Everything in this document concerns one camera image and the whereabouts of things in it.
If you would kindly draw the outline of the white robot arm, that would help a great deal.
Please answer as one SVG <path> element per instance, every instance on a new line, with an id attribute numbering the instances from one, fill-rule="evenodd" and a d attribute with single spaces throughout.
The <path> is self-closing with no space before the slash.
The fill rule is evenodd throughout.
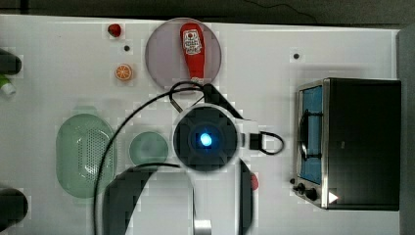
<path id="1" fill-rule="evenodd" d="M 249 161 L 258 124 L 212 104 L 184 110 L 163 163 L 119 174 L 104 194 L 100 235 L 249 235 Z"/>

